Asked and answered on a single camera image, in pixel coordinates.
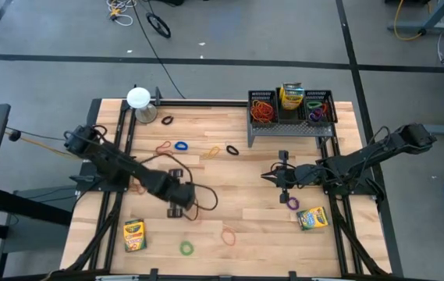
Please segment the yellow green markers box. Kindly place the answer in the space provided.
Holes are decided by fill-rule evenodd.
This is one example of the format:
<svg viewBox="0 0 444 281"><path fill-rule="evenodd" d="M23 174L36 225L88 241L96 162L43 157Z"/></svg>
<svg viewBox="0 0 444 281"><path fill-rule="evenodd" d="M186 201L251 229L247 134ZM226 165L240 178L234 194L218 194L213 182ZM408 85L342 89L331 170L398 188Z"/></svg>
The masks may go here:
<svg viewBox="0 0 444 281"><path fill-rule="evenodd" d="M317 229L329 225L329 221L323 207L310 208L297 213L297 221L302 230Z"/></svg>

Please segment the grey desk leg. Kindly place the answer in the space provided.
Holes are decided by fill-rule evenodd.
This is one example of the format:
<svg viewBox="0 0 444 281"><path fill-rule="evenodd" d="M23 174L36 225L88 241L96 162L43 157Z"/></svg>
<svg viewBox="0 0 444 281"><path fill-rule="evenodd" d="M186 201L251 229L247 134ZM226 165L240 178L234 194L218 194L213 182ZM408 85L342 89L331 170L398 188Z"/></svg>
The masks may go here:
<svg viewBox="0 0 444 281"><path fill-rule="evenodd" d="M435 8L430 8L428 18L423 21L399 21L400 13L405 3L411 5L427 5L432 0L384 0L385 4L396 3L396 14L391 24L387 26L397 37L399 32L411 33L414 32L413 37L403 37L403 41L414 40L415 38L425 36L428 33L444 33L444 0L436 0Z"/></svg>

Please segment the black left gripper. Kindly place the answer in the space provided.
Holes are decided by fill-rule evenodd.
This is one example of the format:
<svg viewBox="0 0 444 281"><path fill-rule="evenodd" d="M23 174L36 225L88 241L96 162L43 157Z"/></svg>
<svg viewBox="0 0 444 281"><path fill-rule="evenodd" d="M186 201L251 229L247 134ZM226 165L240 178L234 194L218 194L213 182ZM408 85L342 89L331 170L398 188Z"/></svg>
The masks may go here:
<svg viewBox="0 0 444 281"><path fill-rule="evenodd" d="M187 211L194 205L194 185L191 182L181 183L164 171L154 169L150 171L149 193Z"/></svg>

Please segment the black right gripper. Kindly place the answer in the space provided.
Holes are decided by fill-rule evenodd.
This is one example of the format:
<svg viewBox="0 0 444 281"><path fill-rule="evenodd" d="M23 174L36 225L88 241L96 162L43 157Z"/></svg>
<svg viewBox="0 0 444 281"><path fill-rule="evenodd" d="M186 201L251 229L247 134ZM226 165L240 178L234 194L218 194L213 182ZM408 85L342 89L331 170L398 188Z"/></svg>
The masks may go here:
<svg viewBox="0 0 444 281"><path fill-rule="evenodd" d="M277 172L262 173L261 178L274 183L282 189L279 195L280 203L288 203L290 200L288 189L297 186L306 186L309 183L319 183L323 168L319 165L304 164L294 166L288 163L289 152L285 150L279 151L280 165L278 166L278 181L273 179L277 177Z"/></svg>

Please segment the grey perforated metal shelf riser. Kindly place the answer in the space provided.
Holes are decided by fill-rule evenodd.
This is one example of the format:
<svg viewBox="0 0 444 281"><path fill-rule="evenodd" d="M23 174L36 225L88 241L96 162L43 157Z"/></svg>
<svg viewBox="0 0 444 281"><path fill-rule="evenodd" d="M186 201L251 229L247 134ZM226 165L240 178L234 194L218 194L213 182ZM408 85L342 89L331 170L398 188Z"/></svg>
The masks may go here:
<svg viewBox="0 0 444 281"><path fill-rule="evenodd" d="M274 91L277 101L277 94L275 90L260 90L260 91ZM251 148L256 137L332 137L332 125L329 126L312 126L307 120L299 125L281 124L278 122L271 127L254 127L250 123L250 115L247 103L247 146Z"/></svg>

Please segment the white mushroom table lamp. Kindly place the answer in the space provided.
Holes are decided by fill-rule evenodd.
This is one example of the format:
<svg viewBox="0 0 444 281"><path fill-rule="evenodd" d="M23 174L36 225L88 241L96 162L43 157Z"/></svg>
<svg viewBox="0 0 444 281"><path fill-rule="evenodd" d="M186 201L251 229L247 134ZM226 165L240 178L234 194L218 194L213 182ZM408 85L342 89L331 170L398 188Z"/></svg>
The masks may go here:
<svg viewBox="0 0 444 281"><path fill-rule="evenodd" d="M147 89L134 87L128 92L126 102L134 110L138 122L147 124L156 120L158 112L151 104L151 93Z"/></svg>

